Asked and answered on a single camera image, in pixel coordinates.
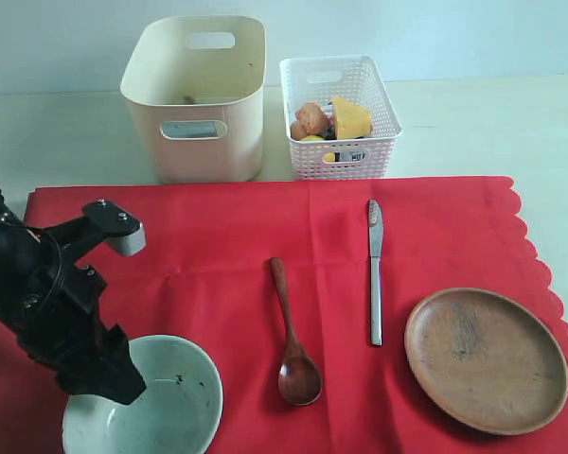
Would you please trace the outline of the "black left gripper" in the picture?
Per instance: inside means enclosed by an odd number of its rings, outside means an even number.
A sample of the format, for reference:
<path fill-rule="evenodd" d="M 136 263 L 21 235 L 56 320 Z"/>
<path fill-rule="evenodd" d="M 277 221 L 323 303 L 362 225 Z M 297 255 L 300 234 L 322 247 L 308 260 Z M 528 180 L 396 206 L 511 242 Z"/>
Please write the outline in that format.
<path fill-rule="evenodd" d="M 76 263 L 44 229 L 0 221 L 0 322 L 64 392 L 130 405 L 146 382 L 125 332 L 99 317 L 106 282 Z"/>

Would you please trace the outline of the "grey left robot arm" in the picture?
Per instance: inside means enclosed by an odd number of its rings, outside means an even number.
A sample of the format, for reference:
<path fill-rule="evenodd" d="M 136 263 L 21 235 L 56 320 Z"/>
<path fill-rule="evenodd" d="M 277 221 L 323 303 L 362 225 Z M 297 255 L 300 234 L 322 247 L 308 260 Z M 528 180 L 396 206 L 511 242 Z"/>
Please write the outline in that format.
<path fill-rule="evenodd" d="M 77 265 L 101 243 L 135 255 L 146 246 L 143 224 L 99 199 L 79 218 L 32 227 L 6 206 L 0 189 L 0 322 L 32 360 L 55 372 L 64 392 L 129 405 L 145 381 L 124 331 L 100 319 L 106 282 L 92 266 Z"/>

